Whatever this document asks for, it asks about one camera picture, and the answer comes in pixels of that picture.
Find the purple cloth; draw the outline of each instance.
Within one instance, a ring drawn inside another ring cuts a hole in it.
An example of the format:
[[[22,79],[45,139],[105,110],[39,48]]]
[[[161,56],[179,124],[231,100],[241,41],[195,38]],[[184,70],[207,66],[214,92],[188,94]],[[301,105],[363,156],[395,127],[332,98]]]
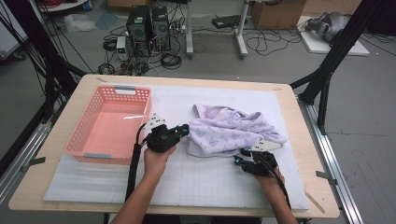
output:
[[[197,157],[232,156],[261,139],[283,144],[280,135],[261,112],[246,114],[227,106],[194,105],[199,118],[190,125],[188,153]]]

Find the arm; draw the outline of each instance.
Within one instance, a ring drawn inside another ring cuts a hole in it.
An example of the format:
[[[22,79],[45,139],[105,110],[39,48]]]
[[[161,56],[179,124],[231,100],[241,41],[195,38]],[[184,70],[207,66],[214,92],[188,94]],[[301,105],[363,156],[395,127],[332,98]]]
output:
[[[114,217],[112,224],[142,223],[155,188],[161,180],[168,157],[176,150],[171,147],[164,153],[145,151],[145,174],[129,199]]]
[[[276,170],[276,173],[285,182],[285,178]],[[268,199],[268,202],[271,204],[274,214],[278,224],[284,223],[295,223],[297,224],[297,220],[294,217],[293,213],[290,211],[288,204],[285,200],[285,195],[283,194],[282,189],[277,183],[276,179],[268,176],[258,176],[255,175],[257,180],[259,180],[260,186],[262,187],[262,192],[265,197]]]

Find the plastic basket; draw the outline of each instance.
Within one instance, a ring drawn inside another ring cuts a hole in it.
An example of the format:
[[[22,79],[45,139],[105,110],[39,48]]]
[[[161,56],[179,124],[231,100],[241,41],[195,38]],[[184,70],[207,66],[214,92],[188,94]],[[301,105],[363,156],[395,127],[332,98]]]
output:
[[[64,152],[78,161],[130,164],[137,131],[149,117],[150,94],[149,88],[99,86]]]

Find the table leg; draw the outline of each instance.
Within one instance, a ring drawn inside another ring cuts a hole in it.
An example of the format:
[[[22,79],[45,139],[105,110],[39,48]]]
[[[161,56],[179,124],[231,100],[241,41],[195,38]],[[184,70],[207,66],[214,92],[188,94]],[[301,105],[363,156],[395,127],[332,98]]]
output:
[[[108,224],[108,221],[110,220],[110,214],[109,213],[104,213],[103,215],[103,223]]]
[[[191,9],[189,2],[187,2],[186,52],[191,59],[194,49],[192,46]]]
[[[239,22],[238,29],[235,29],[236,40],[238,42],[238,46],[241,50],[241,59],[248,55],[248,50],[245,45],[244,37],[242,37],[242,32],[244,31],[245,19],[248,13],[248,3],[249,0],[244,0],[242,5],[242,12],[241,12],[241,21]]]

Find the basket handle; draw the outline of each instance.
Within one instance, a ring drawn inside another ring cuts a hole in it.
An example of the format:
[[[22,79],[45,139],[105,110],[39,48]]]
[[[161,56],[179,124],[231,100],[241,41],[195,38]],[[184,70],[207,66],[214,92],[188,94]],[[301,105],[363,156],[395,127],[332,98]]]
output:
[[[114,89],[116,90],[116,93],[121,93],[121,94],[136,94],[136,87],[135,86],[121,86],[121,85],[116,85],[114,86]]]
[[[108,159],[111,160],[110,154],[101,154],[101,153],[84,153],[85,158],[92,158],[92,159]]]

